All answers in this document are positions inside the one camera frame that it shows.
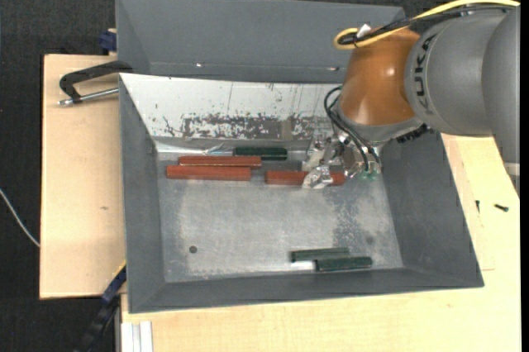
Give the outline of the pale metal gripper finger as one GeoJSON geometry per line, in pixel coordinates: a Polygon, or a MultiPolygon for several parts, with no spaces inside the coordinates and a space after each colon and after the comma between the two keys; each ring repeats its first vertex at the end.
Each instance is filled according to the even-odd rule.
{"type": "Polygon", "coordinates": [[[328,166],[329,159],[326,157],[325,151],[313,151],[303,161],[304,170],[312,170],[319,166],[328,166]]]}
{"type": "Polygon", "coordinates": [[[322,189],[333,183],[333,177],[328,167],[315,167],[303,178],[303,188],[322,189]]]}

